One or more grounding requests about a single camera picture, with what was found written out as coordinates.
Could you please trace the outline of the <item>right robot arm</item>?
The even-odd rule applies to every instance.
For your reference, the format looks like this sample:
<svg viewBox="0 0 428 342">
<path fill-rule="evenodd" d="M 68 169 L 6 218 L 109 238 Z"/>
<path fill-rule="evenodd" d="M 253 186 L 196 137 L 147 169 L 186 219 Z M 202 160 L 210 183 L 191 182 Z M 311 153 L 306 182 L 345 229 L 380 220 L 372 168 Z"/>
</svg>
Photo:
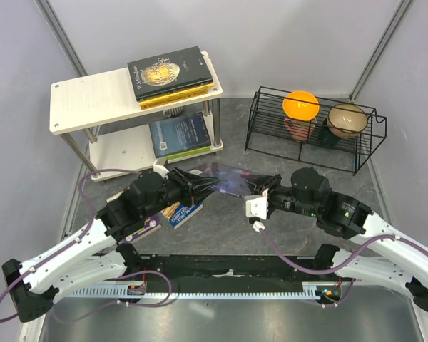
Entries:
<svg viewBox="0 0 428 342">
<path fill-rule="evenodd" d="M 333 191 L 328 179 L 312 167 L 293 172 L 289 187 L 281 184 L 280 175 L 254 175 L 248 187 L 252 194 L 245 199 L 245 212 L 256 232 L 264 234 L 263 220 L 281 210 L 312 217 L 324 232 L 359 246 L 349 252 L 324 244 L 312 269 L 278 252 L 291 268 L 323 281 L 334 275 L 369 281 L 405 295 L 428 313 L 428 247 L 354 197 Z"/>
</svg>

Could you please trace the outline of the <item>black moon and sixpence book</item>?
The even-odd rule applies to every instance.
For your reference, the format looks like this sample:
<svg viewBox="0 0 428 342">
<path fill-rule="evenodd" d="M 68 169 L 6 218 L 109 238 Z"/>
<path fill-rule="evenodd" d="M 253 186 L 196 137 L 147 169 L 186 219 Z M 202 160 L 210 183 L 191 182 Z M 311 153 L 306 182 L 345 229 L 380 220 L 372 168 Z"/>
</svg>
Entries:
<svg viewBox="0 0 428 342">
<path fill-rule="evenodd" d="M 138 102 L 199 86 L 212 86 L 213 77 L 197 46 L 128 63 Z"/>
</svg>

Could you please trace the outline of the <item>blue grey bottom book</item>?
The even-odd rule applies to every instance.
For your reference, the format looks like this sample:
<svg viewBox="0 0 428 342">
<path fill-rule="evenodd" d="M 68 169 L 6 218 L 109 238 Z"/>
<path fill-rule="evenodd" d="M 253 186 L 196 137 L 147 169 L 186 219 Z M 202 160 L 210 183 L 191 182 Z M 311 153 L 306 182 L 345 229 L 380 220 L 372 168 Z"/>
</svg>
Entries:
<svg viewBox="0 0 428 342">
<path fill-rule="evenodd" d="M 211 146 L 202 112 L 155 121 L 149 124 L 149 129 L 156 158 Z"/>
</svg>

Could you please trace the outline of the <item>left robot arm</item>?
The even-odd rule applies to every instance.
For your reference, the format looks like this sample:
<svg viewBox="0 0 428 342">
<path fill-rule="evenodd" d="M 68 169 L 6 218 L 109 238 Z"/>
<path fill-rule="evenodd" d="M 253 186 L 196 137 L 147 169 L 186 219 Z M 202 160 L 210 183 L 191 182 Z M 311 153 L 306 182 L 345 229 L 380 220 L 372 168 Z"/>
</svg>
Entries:
<svg viewBox="0 0 428 342">
<path fill-rule="evenodd" d="M 196 175 L 177 167 L 139 172 L 114 200 L 69 238 L 26 261 L 10 259 L 1 269 L 22 323 L 51 310 L 67 291 L 123 276 L 137 279 L 142 272 L 138 252 L 123 244 L 145 220 L 179 202 L 191 207 L 213 192 L 218 178 Z"/>
</svg>

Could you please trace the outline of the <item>green cartoon book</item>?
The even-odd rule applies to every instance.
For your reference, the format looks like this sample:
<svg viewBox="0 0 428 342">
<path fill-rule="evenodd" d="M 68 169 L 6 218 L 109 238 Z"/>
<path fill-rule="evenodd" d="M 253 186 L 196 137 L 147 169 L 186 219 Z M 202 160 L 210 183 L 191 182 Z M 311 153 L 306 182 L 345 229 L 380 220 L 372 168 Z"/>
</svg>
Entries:
<svg viewBox="0 0 428 342">
<path fill-rule="evenodd" d="M 178 159 L 178 158 L 186 157 L 186 156 L 190 156 L 190 155 L 195 155 L 195 154 L 202 153 L 202 152 L 210 152 L 210 146 L 199 147 L 199 148 L 192 149 L 192 150 L 185 150 L 185 151 L 174 153 L 171 155 L 166 155 L 166 159 L 167 160 L 174 160 L 174 159 Z"/>
</svg>

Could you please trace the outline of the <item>yellow hardcover book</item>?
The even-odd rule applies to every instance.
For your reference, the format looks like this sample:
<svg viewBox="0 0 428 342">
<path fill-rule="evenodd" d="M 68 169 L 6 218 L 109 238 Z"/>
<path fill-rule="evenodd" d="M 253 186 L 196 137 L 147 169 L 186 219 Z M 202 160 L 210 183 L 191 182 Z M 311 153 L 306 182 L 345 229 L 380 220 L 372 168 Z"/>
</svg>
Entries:
<svg viewBox="0 0 428 342">
<path fill-rule="evenodd" d="M 188 88 L 178 92 L 169 93 L 158 97 L 149 98 L 146 100 L 141 100 L 138 103 L 142 109 L 153 108 L 156 106 L 165 105 L 167 103 L 173 103 L 179 100 L 184 100 L 187 98 L 205 95 L 208 93 L 208 90 L 213 86 L 214 86 L 214 83 L 200 85 L 194 88 Z"/>
</svg>

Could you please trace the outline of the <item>purple robinson crusoe book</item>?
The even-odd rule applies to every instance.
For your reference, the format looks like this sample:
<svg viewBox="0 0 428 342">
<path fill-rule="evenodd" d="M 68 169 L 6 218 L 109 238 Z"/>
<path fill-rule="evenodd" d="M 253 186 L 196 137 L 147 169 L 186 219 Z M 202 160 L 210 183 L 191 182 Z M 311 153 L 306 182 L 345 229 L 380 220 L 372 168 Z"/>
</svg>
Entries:
<svg viewBox="0 0 428 342">
<path fill-rule="evenodd" d="M 255 195 L 257 188 L 269 178 L 268 175 L 219 162 L 203 163 L 189 170 L 189 173 L 201 177 L 217 178 L 218 181 L 210 187 L 212 190 L 239 198 Z"/>
</svg>

